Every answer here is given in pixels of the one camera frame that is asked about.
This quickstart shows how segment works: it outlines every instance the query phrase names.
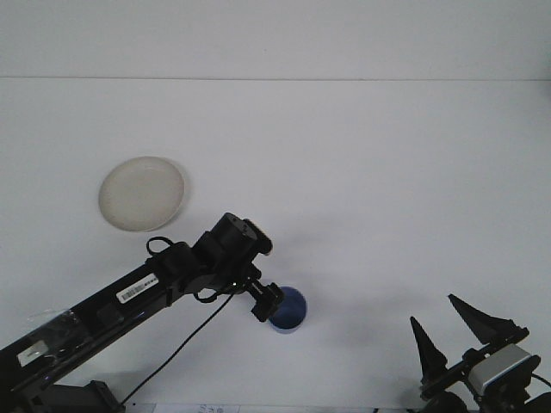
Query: black cable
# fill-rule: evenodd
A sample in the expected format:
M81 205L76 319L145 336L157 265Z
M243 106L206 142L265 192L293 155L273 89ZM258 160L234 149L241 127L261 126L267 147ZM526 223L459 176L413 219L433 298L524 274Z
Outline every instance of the black cable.
M545 380L542 376L538 376L537 374L532 373L532 377L536 380L540 380L542 383L545 383L546 385L551 387L551 382L549 382L548 380Z
M136 392L137 392L139 389L141 389L141 388L145 385L145 383L147 383L147 382L148 382L150 379L152 379L157 373L159 373L161 370L163 370L163 369L166 367L166 365L169 364L169 363L172 361L172 359L174 359L174 357L176 357L176 355L177 355L178 353L180 353L180 350L182 350L182 348L189 342L189 340L191 340L191 339L195 336L195 334L197 334L199 331L201 331L201 330L203 329L203 327L205 327L214 317L216 317L216 315L217 315L219 312L222 311L222 309L227 305L227 303L230 302L230 299L233 298L233 295L234 295L234 294L230 295L230 296L226 299L226 301L224 301L224 302L222 303L222 305L221 305L220 307L218 307L218 310L216 310L215 312L213 312L213 313L211 314L211 316L210 316L209 318L207 318L207 319L203 322L203 324L201 324L199 327L197 327L197 329L195 329L195 331L194 331L193 333L191 333L191 334L188 336L188 338L186 338L186 339L184 340L184 342L180 345L180 347L178 347L178 348L176 349L176 351L175 351L174 353L172 353L172 355L171 355L171 356L170 356L170 357L169 357L169 358L168 358L168 359L167 359L167 360L166 360L157 370L155 370L153 373L151 373L149 376L147 376L147 378L146 378L144 381L142 381L139 385L137 385L136 388L135 388L134 390L130 391L130 394L128 394L128 396L126 396L126 397L124 398L124 400L122 400L121 406L124 405L124 403L126 403L126 402L128 401L129 398L131 398L134 394L136 394Z

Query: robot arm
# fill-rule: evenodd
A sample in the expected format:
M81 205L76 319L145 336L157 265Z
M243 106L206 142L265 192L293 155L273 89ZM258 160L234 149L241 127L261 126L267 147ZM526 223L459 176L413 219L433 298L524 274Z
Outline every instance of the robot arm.
M467 407L454 393L446 391L462 382L473 394L481 413L551 413L551 393L529 400L526 387L541 359L517 346L528 334L512 320L491 317L449 295L469 329L485 346L469 349L462 361L447 368L447 360L421 324L412 317L423 378L421 398L429 403L423 413L467 413Z
M52 385L183 295L198 298L205 288L214 290L214 297L248 291L261 322L281 303L276 284L265 287L258 281L261 272L252 260L258 253L268 255L272 244L248 219L226 213L193 247L161 239L168 248L154 253L148 243L152 256L144 265L0 350L0 413L67 411L48 405L63 405L59 398L83 399L91 391L107 406L98 412L122 411L99 382L87 390Z

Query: sticker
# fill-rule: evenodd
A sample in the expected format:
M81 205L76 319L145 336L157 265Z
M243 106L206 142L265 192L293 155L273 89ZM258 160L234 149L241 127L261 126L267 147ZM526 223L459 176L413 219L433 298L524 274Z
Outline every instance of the sticker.
M121 304L126 304L128 301L142 294L145 290L153 287L155 284L158 284L158 278L155 274L149 274L138 282L134 282L130 287L127 287L117 293L117 299L119 299Z
M19 360L19 364L21 364L21 367L25 367L27 364L32 363L41 355L44 355L47 352L48 346L45 342L40 340L39 342L33 344L31 347L27 348L25 351L22 351L20 354L18 354L17 360Z

